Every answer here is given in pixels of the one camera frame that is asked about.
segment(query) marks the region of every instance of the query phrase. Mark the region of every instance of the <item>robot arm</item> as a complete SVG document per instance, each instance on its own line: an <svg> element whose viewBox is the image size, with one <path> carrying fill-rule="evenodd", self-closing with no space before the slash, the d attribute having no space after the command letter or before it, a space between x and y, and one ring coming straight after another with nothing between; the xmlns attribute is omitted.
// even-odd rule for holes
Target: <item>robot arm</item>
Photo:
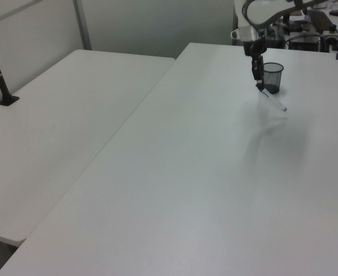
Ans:
<svg viewBox="0 0 338 276"><path fill-rule="evenodd" d="M266 51L265 37L261 30L279 17L302 10L326 0L234 0L238 17L235 32L244 44L244 53L252 57L252 73L257 88L264 89L262 54Z"/></svg>

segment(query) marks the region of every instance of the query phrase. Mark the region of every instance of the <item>table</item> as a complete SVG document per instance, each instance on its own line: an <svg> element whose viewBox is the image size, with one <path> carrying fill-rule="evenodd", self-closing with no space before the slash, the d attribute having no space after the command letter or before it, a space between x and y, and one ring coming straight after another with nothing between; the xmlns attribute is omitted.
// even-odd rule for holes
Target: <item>table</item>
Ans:
<svg viewBox="0 0 338 276"><path fill-rule="evenodd" d="M190 44L0 271L338 275L338 61Z"/></svg>
<svg viewBox="0 0 338 276"><path fill-rule="evenodd" d="M29 236L173 61L75 51L0 106L0 241Z"/></svg>

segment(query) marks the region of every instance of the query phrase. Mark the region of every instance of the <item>black mesh cup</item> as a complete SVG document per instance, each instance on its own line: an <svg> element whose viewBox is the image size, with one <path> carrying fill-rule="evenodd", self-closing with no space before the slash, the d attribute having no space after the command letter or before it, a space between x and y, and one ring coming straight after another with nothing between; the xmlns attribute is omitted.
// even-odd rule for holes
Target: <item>black mesh cup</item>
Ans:
<svg viewBox="0 0 338 276"><path fill-rule="evenodd" d="M265 88L271 94L276 94L280 90L280 81L284 66L279 63L268 62L264 64L264 81Z"/></svg>

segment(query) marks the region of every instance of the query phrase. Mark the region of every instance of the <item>wall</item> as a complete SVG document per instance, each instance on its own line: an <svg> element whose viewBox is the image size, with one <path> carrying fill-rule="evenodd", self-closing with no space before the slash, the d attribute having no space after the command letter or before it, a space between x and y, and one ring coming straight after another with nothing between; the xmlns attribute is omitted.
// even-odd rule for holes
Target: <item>wall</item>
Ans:
<svg viewBox="0 0 338 276"><path fill-rule="evenodd" d="M233 0L80 0L93 50L177 58L189 42L231 44Z"/></svg>
<svg viewBox="0 0 338 276"><path fill-rule="evenodd" d="M0 67L11 93L82 48L73 0L43 0L0 21Z"/></svg>

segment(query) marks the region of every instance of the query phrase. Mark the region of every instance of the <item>computer mouse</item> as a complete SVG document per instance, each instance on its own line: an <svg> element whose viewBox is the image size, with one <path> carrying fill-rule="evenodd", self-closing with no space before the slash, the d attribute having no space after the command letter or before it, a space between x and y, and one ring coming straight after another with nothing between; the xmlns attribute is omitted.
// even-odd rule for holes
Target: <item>computer mouse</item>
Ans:
<svg viewBox="0 0 338 276"><path fill-rule="evenodd" d="M332 10L329 12L329 14L332 16L338 16L338 10Z"/></svg>

